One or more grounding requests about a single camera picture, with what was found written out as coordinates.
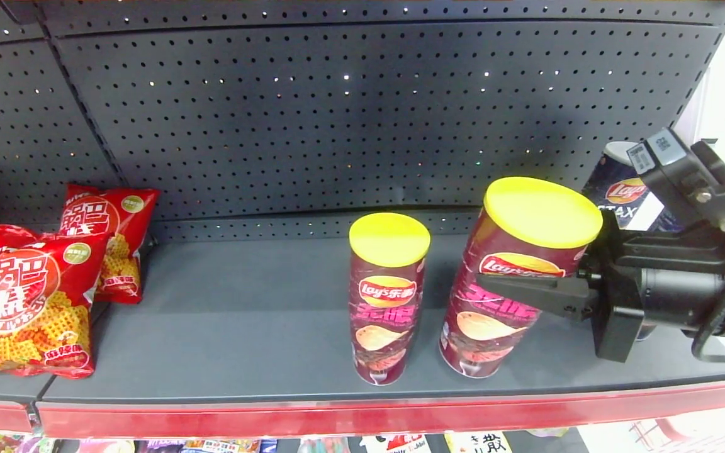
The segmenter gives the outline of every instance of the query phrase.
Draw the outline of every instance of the yellow lid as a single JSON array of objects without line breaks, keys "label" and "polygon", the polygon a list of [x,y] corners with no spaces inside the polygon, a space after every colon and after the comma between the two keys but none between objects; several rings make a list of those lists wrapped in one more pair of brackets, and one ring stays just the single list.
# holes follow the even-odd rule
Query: yellow lid
[{"label": "yellow lid", "polygon": [[604,219],[584,195],[552,182],[506,177],[491,183],[484,206],[509,235],[547,249],[575,249],[598,236]]},{"label": "yellow lid", "polygon": [[349,230],[351,250],[380,267],[405,267],[424,258],[429,232],[406,215],[382,212],[360,217]]}]

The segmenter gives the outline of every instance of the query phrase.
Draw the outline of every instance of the qr code label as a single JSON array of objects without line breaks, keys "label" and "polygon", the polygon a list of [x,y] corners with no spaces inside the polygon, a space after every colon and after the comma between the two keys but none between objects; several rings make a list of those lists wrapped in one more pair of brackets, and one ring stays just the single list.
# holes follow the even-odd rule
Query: qr code label
[{"label": "qr code label", "polygon": [[667,129],[656,132],[647,139],[647,142],[650,150],[662,165],[672,164],[687,155],[682,148],[682,144],[674,137],[673,132]]},{"label": "qr code label", "polygon": [[656,164],[653,163],[653,158],[642,143],[629,149],[628,157],[631,159],[631,164],[634,166],[636,174],[638,175],[648,172],[656,167]]}]

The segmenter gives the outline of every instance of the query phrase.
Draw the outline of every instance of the lay's stax canister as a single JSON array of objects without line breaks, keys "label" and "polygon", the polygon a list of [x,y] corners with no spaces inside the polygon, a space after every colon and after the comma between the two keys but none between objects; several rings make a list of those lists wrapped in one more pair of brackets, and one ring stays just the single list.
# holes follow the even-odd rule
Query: lay's stax canister
[{"label": "lay's stax canister", "polygon": [[552,182],[506,177],[486,190],[452,286],[441,355],[469,378],[487,378],[538,319],[539,310],[478,286],[478,273],[570,276],[602,217],[584,195]]},{"label": "lay's stax canister", "polygon": [[349,318],[354,366],[363,381],[394,382],[418,321],[429,232],[415,218],[366,215],[349,230]]},{"label": "lay's stax canister", "polygon": [[607,143],[604,155],[582,193],[599,209],[612,210],[617,217],[617,224],[623,230],[681,230],[672,215],[667,211],[662,212],[664,206],[661,201],[645,187],[631,166],[627,151],[635,146],[633,142]]}]

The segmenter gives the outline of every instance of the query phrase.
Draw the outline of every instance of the waffle chip bag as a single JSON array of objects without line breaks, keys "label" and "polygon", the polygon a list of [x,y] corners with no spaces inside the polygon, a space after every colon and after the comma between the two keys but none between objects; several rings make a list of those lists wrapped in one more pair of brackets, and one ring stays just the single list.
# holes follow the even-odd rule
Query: waffle chip bag
[{"label": "waffle chip bag", "polygon": [[94,371],[89,314],[111,236],[0,225],[0,371],[72,379]]},{"label": "waffle chip bag", "polygon": [[108,243],[97,301],[138,304],[142,300],[138,248],[150,225],[155,189],[109,189],[68,184],[61,235],[115,234]]}]

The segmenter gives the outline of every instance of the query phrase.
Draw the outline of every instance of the red potato chip canister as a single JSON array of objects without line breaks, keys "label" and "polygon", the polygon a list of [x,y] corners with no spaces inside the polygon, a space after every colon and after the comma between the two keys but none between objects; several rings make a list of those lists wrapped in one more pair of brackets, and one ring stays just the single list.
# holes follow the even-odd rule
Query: red potato chip canister
[{"label": "red potato chip canister", "polygon": [[378,213],[357,219],[349,242],[354,367],[369,384],[391,384],[405,370],[418,321],[429,232],[415,218]]},{"label": "red potato chip canister", "polygon": [[490,293],[478,273],[569,276],[595,240],[602,217],[584,195],[552,182],[506,177],[486,190],[463,263],[452,285],[441,355],[469,378],[488,378],[539,316],[539,310]]}]

